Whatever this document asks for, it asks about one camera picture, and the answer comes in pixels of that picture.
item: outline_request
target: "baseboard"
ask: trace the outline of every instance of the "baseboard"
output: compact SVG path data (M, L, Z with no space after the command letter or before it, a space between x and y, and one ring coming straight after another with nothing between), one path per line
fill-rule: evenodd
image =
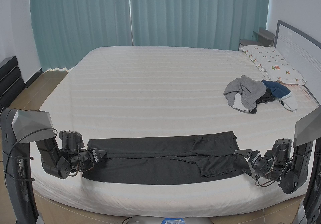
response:
M25 83L26 87L29 87L40 75L42 74L42 69L38 70L30 79Z

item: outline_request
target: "bed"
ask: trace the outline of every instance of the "bed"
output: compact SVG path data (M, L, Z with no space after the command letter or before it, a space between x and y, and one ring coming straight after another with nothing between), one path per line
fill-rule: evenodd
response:
M293 138L295 122L317 108L321 99L317 82L321 45L279 21L275 46L308 80L306 87L288 85L299 105L296 113L278 101L259 104L257 114L236 111L223 91L242 74L262 80L255 64L239 51L180 47L97 48L70 71L40 110L50 112L56 129L80 132L85 144L95 138L232 130L240 149L265 153L276 139ZM102 183L81 175L60 180L43 171L35 143L30 147L36 190L57 202L103 214L172 218L240 214L302 195L308 186L306 182L287 195L277 183L256 187L246 174L174 186Z

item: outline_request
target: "gray headboard frame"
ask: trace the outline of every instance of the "gray headboard frame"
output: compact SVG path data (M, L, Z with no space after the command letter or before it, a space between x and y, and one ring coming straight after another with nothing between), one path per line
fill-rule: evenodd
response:
M276 48L276 44L278 42L278 35L279 35L280 25L282 25L282 26L294 31L295 33L301 35L302 37L306 38L308 41L312 42L314 45L316 45L317 47L319 47L321 49L321 43L319 41L315 40L313 37L309 36L308 34L304 33L303 31L301 31L301 30L299 30L299 29L297 29L297 28L291 26L290 24L287 24L286 22L281 21L281 20L278 20L278 25L277 25L277 29L276 29L275 40L274 40L274 47L275 48ZM306 89L309 91L310 95L314 97L314 95L310 92L310 90L307 87L306 87ZM315 97L314 97L314 99L320 105L320 102Z

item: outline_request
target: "blue sticker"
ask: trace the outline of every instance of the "blue sticker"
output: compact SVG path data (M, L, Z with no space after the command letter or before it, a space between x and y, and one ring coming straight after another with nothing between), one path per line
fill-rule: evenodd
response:
M186 224L183 218L164 218L162 224Z

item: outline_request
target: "curtain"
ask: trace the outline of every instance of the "curtain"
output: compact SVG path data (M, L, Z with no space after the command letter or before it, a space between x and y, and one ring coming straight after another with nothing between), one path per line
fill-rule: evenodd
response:
M269 0L131 0L134 45L237 50L265 28Z
M129 0L30 0L43 70L74 67L101 46L132 45Z

